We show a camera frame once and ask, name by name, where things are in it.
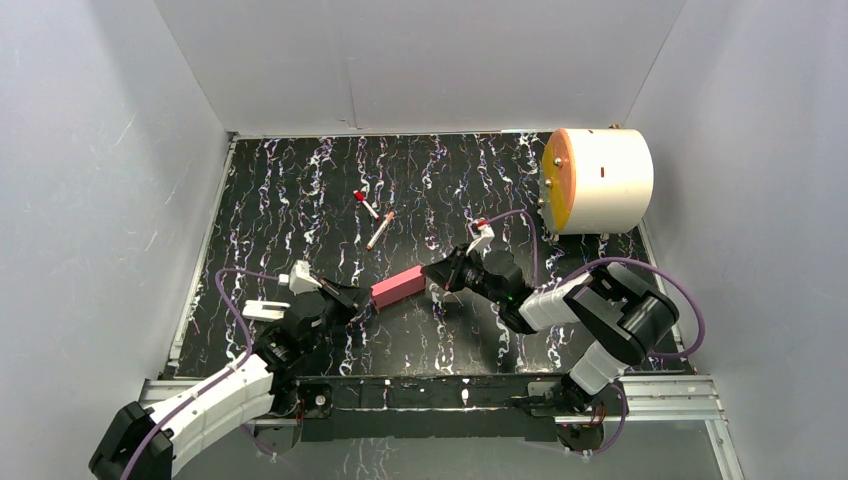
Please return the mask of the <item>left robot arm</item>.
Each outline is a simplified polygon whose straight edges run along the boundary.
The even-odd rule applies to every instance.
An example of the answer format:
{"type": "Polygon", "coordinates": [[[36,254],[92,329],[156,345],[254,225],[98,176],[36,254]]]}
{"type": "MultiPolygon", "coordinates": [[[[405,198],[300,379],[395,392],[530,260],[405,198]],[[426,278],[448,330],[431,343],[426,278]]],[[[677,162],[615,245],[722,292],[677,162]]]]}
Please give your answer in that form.
{"type": "Polygon", "coordinates": [[[297,378],[331,328],[371,301],[368,288],[326,278],[296,293],[250,351],[209,378],[148,407],[133,401],[113,418],[88,463],[98,479],[171,479],[229,432],[266,414],[304,404],[297,378]]]}

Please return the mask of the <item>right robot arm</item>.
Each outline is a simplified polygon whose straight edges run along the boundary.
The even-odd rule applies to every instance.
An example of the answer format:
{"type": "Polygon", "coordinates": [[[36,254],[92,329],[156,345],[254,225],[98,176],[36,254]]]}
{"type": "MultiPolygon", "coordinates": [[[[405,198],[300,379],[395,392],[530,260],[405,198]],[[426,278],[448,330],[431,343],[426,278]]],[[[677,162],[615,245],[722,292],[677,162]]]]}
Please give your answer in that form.
{"type": "Polygon", "coordinates": [[[443,260],[423,266],[422,273],[447,292],[468,289],[489,300],[515,333],[582,324],[594,341],[551,396],[587,414],[601,403],[608,385],[646,359],[680,316],[673,301],[628,269],[630,262],[604,258],[574,277],[534,288],[511,253],[496,250],[483,256],[460,245],[443,260]]]}

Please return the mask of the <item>pink cardboard box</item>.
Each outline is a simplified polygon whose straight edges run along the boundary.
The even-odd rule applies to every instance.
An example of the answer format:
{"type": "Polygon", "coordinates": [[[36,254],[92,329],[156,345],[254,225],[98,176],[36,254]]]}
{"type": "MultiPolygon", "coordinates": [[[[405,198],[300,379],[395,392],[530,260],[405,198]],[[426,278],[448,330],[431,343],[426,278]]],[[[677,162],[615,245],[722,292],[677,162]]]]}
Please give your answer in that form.
{"type": "Polygon", "coordinates": [[[376,309],[382,309],[426,288],[426,277],[422,266],[418,265],[382,280],[371,287],[372,303],[376,309]]]}

